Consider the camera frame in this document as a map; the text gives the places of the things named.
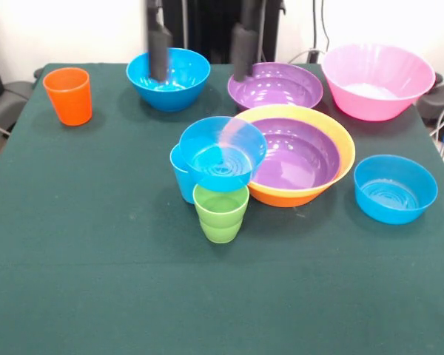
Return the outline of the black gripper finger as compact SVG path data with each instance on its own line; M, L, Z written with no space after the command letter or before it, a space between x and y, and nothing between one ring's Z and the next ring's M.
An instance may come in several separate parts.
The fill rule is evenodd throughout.
M167 79L168 50L172 44L172 34L158 20L161 8L162 1L146 1L149 76L157 82L164 82Z
M242 1L240 21L232 31L233 78L241 82L252 74L258 49L259 1Z

